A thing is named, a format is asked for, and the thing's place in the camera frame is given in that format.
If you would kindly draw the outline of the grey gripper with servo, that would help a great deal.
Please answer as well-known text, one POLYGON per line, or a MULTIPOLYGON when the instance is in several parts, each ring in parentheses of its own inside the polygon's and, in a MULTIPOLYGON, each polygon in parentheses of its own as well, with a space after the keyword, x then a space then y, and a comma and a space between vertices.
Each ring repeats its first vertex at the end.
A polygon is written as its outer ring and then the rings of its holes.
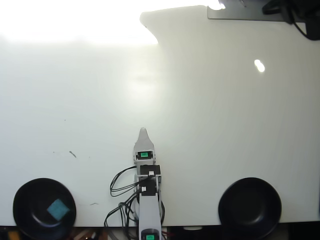
POLYGON ((135 165, 155 165, 156 157, 153 142, 145 127, 139 130, 138 139, 134 145, 133 162, 135 165))

